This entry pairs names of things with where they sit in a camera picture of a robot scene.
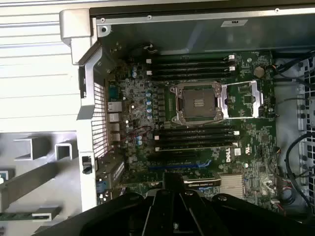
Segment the wire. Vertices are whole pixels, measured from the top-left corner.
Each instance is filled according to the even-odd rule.
[[[308,214],[307,214],[307,218],[303,221],[304,224],[309,223],[309,221],[312,219],[312,205],[309,201],[309,199],[305,196],[305,194],[302,192],[299,184],[296,182],[295,180],[295,176],[291,170],[290,167],[290,162],[289,162],[289,155],[291,150],[295,147],[295,145],[297,145],[300,141],[302,141],[303,139],[307,138],[307,137],[311,137],[311,136],[315,136],[315,133],[306,133],[302,136],[300,136],[299,138],[297,138],[287,149],[286,154],[285,154],[285,166],[286,166],[286,171],[287,171],[287,175],[289,177],[289,179],[291,180],[292,185],[294,186],[295,190],[301,195],[301,197],[305,200],[307,206],[308,206]]]
[[[311,85],[309,83],[306,83],[303,81],[303,79],[305,78],[305,76],[310,75],[311,73],[315,72],[315,67],[312,68],[311,70],[309,70],[308,72],[306,72],[304,75],[300,75],[297,77],[288,77],[286,75],[284,75],[283,73],[280,73],[276,68],[275,68],[276,72],[278,73],[278,75],[281,76],[281,78],[274,78],[275,82],[297,82],[298,84],[302,84],[306,87],[309,87],[312,90],[315,90],[315,85]]]
[[[286,214],[285,209],[284,209],[279,203],[276,204],[276,205],[277,205],[277,207],[278,207],[280,210],[283,211],[283,215],[285,216],[285,214]]]
[[[301,174],[297,175],[296,177],[299,178],[299,177],[301,177],[302,175],[306,174],[307,172],[311,171],[314,168],[315,168],[315,165],[309,167],[306,171],[302,172]]]
[[[280,102],[277,102],[276,105],[280,105],[284,102],[287,102],[287,101],[291,101],[291,100],[304,100],[304,101],[309,101],[310,99],[308,98],[303,98],[303,97],[291,97],[291,98],[287,98],[287,99],[284,99],[284,100],[281,100]]]
[[[278,66],[277,70],[281,73],[289,70],[292,66],[296,65],[297,63],[303,61],[303,60],[306,60],[306,59],[309,59],[309,58],[312,58],[315,54],[315,51],[310,51],[310,52],[307,52],[305,54],[303,54],[302,56],[300,56],[299,58],[296,58],[294,60],[291,60],[283,65],[280,65]]]

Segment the black plastic part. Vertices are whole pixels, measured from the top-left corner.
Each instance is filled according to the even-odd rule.
[[[163,188],[172,189],[177,193],[184,192],[185,186],[182,175],[168,172],[163,173]]]
[[[90,16],[106,19],[182,14],[314,7],[313,0],[229,0],[90,8]]]
[[[157,191],[142,236],[167,236],[173,234],[174,192],[161,189]]]

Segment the chip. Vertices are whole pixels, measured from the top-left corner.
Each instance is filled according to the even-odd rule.
[[[268,134],[262,134],[262,135],[261,135],[261,141],[262,141],[262,142],[267,142],[267,141],[269,141],[269,136],[268,136]]]
[[[266,172],[265,166],[259,166],[259,172]]]

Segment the ventilation grille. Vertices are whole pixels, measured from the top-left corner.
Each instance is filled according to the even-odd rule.
[[[95,158],[105,155],[108,149],[104,86],[94,83],[95,109],[92,117],[93,150]]]
[[[305,73],[307,73],[309,71],[309,69],[313,68],[313,66],[314,66],[313,59],[309,59],[308,64],[307,65],[304,64],[304,66],[305,66],[304,67]],[[315,73],[312,72],[309,75],[305,75],[304,81],[306,83],[309,83],[309,84],[315,84]],[[315,96],[315,91],[311,90],[309,87],[305,87],[305,98],[309,98],[312,96]],[[306,105],[306,109],[309,110],[310,109],[310,103],[308,100],[306,100],[305,105]],[[309,114],[307,114],[306,130],[308,133],[315,132],[315,128],[312,128],[312,126],[311,126]],[[308,163],[312,163],[313,165],[315,165],[315,146],[312,144],[312,143],[315,143],[315,138],[310,137],[307,139],[307,141],[309,142],[307,145],[307,157],[309,160],[311,160]],[[310,175],[314,174],[314,169],[312,171],[310,171],[309,174]],[[314,210],[314,207],[315,207],[314,192],[315,192],[314,177],[309,177],[309,196],[310,196],[310,202],[313,206],[313,213],[315,211]]]

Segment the black cable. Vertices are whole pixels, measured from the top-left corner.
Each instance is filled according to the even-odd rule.
[[[307,218],[303,221],[304,224],[309,223],[309,221],[312,219],[312,205],[309,201],[309,199],[305,196],[305,194],[302,192],[299,184],[296,182],[295,180],[295,176],[291,170],[290,167],[290,162],[289,162],[289,155],[291,150],[294,148],[295,145],[297,145],[301,140],[311,137],[311,136],[315,136],[315,133],[306,133],[302,136],[300,136],[299,138],[297,138],[287,149],[286,154],[285,154],[285,166],[286,166],[286,171],[287,171],[287,175],[293,185],[293,187],[295,188],[295,190],[301,195],[301,197],[305,200],[307,206],[308,206],[308,212],[307,212]]]
[[[301,177],[302,175],[306,174],[307,172],[310,172],[312,169],[315,168],[315,165],[309,167],[306,171],[302,172],[301,174],[297,175],[296,177]]]
[[[314,176],[315,176],[315,174],[311,174],[311,175],[307,175],[307,176],[299,176],[297,178],[308,178],[308,177],[314,177]]]
[[[277,70],[280,72],[280,73],[283,73],[287,70],[289,70],[292,66],[294,66],[295,64],[303,61],[303,60],[306,60],[308,58],[312,58],[313,56],[315,55],[315,51],[310,51],[308,53],[305,53],[303,54],[302,56],[300,56],[299,58],[296,58],[294,60],[291,60],[283,65],[280,65]]]
[[[280,102],[277,102],[276,105],[282,104],[286,101],[291,101],[291,100],[304,100],[304,101],[309,101],[308,98],[303,98],[303,97],[291,97],[291,98],[286,98],[284,100],[281,100]]]

